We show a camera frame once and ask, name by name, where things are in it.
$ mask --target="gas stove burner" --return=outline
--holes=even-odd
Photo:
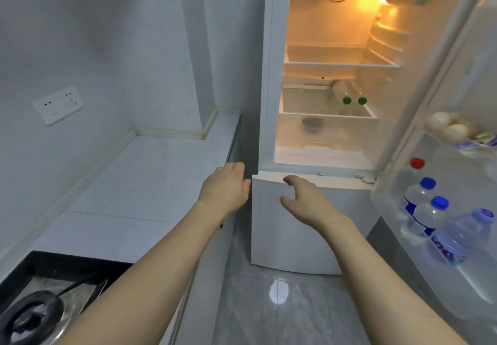
[[[36,345],[49,336],[64,314],[62,299],[48,290],[35,291],[0,316],[0,345]]]

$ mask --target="freezer door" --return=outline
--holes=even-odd
[[[286,175],[261,171],[252,177],[252,264],[297,273],[341,274],[324,239],[281,206],[282,195],[295,197],[293,188],[283,182]],[[316,184],[364,236],[378,220],[369,198],[373,185],[354,178],[297,175]]]

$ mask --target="white refrigerator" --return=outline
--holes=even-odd
[[[350,104],[332,89],[340,81],[353,87]],[[497,317],[497,226],[485,249],[457,267],[431,260],[428,243],[401,233],[406,214],[390,187],[411,157],[426,160],[423,174],[448,198],[450,216],[497,213],[497,148],[466,134],[474,148],[463,150],[461,140],[426,131],[439,111],[497,132],[497,0],[265,0],[252,263],[340,273],[324,240],[279,203],[293,197],[282,178],[295,174],[364,236],[382,216],[456,316]]]

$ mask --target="electrical outlet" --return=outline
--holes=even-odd
[[[34,101],[33,105],[47,126],[84,107],[76,86],[54,92]]]

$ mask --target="kitchen counter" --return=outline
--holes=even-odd
[[[239,118],[221,111],[204,141],[136,137],[24,255],[37,250],[136,262],[195,203],[203,180],[224,165]]]

